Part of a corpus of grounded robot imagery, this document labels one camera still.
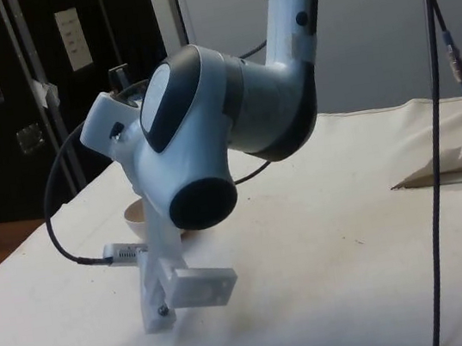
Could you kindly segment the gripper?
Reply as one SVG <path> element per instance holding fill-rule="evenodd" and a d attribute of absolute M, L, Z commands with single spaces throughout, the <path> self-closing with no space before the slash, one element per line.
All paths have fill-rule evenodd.
<path fill-rule="evenodd" d="M 115 100 L 129 106 L 136 106 L 138 102 L 144 100 L 150 80 L 146 78 L 131 84 L 127 75 L 127 67 L 128 64 L 122 64 L 109 68 L 109 83 L 112 91 L 121 90 L 114 94 Z"/>

